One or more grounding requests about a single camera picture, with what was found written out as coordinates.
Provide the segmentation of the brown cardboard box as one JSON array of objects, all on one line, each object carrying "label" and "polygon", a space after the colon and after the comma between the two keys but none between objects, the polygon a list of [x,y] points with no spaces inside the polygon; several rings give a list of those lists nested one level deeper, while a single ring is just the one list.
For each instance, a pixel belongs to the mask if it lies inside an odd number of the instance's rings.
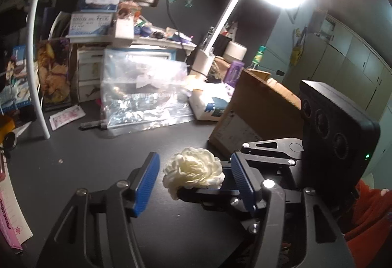
[{"label": "brown cardboard box", "polygon": [[243,69],[231,101],[209,137],[224,157],[243,143],[302,138],[301,101],[268,72]]}]

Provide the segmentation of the white drawer unit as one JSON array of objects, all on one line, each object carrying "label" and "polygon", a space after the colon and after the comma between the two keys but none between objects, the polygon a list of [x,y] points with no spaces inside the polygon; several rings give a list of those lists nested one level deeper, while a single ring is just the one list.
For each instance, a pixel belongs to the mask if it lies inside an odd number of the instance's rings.
[{"label": "white drawer unit", "polygon": [[101,66],[104,49],[100,47],[77,50],[77,96],[79,102],[100,98]]}]

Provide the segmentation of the green glass bottle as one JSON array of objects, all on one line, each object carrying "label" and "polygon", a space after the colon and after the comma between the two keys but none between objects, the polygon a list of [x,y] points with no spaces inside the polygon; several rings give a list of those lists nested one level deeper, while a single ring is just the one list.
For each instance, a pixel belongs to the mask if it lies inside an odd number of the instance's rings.
[{"label": "green glass bottle", "polygon": [[262,57],[264,56],[265,50],[266,50],[265,46],[260,46],[258,48],[258,51],[256,52],[256,54],[251,62],[250,68],[255,69],[260,65],[260,62],[262,60]]}]

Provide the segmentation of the clear plastic bag stack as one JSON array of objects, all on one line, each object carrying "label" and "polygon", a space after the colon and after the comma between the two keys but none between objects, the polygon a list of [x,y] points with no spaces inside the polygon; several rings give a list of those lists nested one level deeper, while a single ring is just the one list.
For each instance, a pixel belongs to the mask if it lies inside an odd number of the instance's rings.
[{"label": "clear plastic bag stack", "polygon": [[104,126],[137,132],[193,120],[187,65],[156,50],[105,49],[100,99]]}]

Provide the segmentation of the black pen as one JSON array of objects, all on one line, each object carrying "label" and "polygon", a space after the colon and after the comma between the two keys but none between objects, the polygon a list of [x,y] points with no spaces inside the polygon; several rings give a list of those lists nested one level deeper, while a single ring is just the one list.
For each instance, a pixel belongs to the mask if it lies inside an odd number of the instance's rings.
[{"label": "black pen", "polygon": [[107,123],[105,120],[98,120],[98,121],[89,121],[86,123],[82,123],[79,126],[79,130],[81,131],[87,131],[90,129],[100,129],[100,130],[106,130],[107,129]]}]

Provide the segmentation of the purple card pack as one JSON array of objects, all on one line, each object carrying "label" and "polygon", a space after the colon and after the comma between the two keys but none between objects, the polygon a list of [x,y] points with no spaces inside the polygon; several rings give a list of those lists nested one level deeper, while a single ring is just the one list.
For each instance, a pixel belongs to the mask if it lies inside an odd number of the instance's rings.
[{"label": "purple card pack", "polygon": [[244,66],[245,64],[243,62],[233,60],[229,69],[227,70],[227,73],[225,74],[223,82],[227,85],[230,85],[231,87],[235,87]]}]

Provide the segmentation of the anime art standee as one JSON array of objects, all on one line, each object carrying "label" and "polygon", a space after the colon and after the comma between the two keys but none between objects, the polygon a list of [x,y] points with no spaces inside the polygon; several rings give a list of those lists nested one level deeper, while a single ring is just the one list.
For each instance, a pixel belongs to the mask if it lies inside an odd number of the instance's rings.
[{"label": "anime art standee", "polygon": [[37,44],[38,78],[46,110],[70,103],[70,42],[67,38]]}]

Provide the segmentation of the small white sachet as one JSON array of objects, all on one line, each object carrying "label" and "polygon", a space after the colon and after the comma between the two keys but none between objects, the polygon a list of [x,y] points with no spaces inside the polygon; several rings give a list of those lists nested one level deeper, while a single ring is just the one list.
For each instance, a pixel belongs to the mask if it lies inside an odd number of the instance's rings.
[{"label": "small white sachet", "polygon": [[55,113],[49,117],[51,129],[55,131],[68,123],[84,117],[85,115],[86,113],[79,105],[73,105],[72,107]]}]

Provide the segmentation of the white tissue box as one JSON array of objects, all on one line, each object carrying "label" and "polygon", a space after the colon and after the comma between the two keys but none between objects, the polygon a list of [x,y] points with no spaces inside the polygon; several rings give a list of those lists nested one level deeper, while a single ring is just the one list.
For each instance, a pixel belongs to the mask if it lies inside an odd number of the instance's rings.
[{"label": "white tissue box", "polygon": [[225,112],[234,93],[228,84],[204,83],[195,88],[188,98],[197,121],[218,121]]}]

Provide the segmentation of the cream fabric flower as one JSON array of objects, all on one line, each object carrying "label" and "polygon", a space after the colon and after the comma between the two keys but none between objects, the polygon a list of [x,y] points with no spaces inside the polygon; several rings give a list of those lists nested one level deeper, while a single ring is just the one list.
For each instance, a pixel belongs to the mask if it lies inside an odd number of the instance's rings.
[{"label": "cream fabric flower", "polygon": [[184,148],[163,168],[162,183],[173,200],[180,188],[220,189],[224,180],[221,160],[205,148]]}]

